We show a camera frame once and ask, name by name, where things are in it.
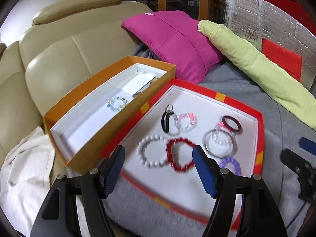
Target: red beaded bracelet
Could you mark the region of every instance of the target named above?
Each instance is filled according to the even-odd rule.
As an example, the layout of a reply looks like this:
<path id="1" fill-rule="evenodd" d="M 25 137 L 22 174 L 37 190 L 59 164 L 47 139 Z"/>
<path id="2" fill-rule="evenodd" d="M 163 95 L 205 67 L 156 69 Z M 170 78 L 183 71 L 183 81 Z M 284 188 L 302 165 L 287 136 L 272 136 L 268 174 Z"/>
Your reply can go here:
<path id="1" fill-rule="evenodd" d="M 171 164 L 172 167 L 174 167 L 175 171 L 178 172 L 185 172 L 187 169 L 189 169 L 190 167 L 194 166 L 194 162 L 193 160 L 190 161 L 188 164 L 185 164 L 184 167 L 179 167 L 177 166 L 176 162 L 174 162 L 173 158 L 172 158 L 172 154 L 171 154 L 171 146 L 173 145 L 173 143 L 175 142 L 185 142 L 187 145 L 189 145 L 190 147 L 194 148 L 195 147 L 195 143 L 189 141 L 188 139 L 185 138 L 176 138 L 176 139 L 171 139 L 169 140 L 169 142 L 167 143 L 166 146 L 166 153 L 167 153 L 167 161 L 168 163 Z"/>

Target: black cord keychain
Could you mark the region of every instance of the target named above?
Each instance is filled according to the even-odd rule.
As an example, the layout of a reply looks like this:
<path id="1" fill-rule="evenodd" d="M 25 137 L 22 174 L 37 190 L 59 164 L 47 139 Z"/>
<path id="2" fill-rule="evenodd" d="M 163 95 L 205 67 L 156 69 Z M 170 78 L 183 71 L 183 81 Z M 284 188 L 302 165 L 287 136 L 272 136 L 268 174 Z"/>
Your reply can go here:
<path id="1" fill-rule="evenodd" d="M 161 117 L 161 127 L 165 133 L 169 133 L 169 118 L 173 114 L 174 114 L 173 106 L 171 104 L 168 104 L 165 109 L 165 112 L 162 114 L 162 117 Z"/>

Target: purple beaded bracelet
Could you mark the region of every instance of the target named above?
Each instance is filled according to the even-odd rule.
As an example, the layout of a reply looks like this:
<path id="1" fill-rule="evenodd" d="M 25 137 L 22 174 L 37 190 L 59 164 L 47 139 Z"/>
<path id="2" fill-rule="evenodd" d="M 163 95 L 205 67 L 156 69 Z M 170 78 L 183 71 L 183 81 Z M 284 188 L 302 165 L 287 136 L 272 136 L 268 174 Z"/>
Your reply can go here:
<path id="1" fill-rule="evenodd" d="M 232 163 L 234 165 L 235 175 L 240 175 L 241 174 L 241 168 L 240 168 L 239 163 L 237 162 L 237 160 L 235 160 L 232 157 L 226 157 L 226 158 L 221 159 L 219 167 L 220 168 L 226 167 L 227 163 Z"/>

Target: magenta pillow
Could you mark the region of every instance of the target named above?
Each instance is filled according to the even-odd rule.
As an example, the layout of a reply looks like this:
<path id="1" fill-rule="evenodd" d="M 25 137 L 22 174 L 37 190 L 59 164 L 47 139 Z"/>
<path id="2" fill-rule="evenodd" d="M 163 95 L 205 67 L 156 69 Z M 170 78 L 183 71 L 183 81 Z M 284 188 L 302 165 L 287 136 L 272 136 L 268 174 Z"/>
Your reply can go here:
<path id="1" fill-rule="evenodd" d="M 162 61 L 176 65 L 176 78 L 199 83 L 223 55 L 198 32 L 198 21 L 183 11 L 139 14 L 122 22 Z"/>

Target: blue gripper pad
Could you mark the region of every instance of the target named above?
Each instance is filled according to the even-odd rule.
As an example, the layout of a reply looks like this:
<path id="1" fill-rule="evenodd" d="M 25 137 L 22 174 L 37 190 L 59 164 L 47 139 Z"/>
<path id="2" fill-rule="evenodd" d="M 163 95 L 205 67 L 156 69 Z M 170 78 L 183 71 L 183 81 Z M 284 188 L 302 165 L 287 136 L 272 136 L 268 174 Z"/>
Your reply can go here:
<path id="1" fill-rule="evenodd" d="M 301 148 L 303 148 L 304 150 L 306 150 L 309 153 L 316 156 L 316 143 L 315 142 L 313 142 L 305 137 L 302 137 L 299 140 L 298 144 Z"/>
<path id="2" fill-rule="evenodd" d="M 194 147 L 192 150 L 192 158 L 205 192 L 208 193 L 212 198 L 215 198 L 217 195 L 217 191 L 215 189 L 214 176 L 208 169 L 208 166 L 204 162 L 196 147 Z"/>
<path id="3" fill-rule="evenodd" d="M 112 167 L 106 177 L 105 181 L 105 197 L 111 194 L 114 191 L 114 187 L 116 185 L 116 181 L 119 177 L 121 169 L 123 167 L 125 161 L 125 149 L 122 147 L 119 154 L 115 158 L 115 161 L 112 164 Z"/>

